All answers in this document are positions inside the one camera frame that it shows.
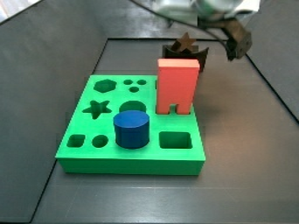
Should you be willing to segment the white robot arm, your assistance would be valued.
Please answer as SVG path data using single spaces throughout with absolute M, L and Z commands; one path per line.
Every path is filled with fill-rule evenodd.
M 151 9 L 172 20 L 194 23 L 248 17 L 259 11 L 260 0 L 152 0 Z

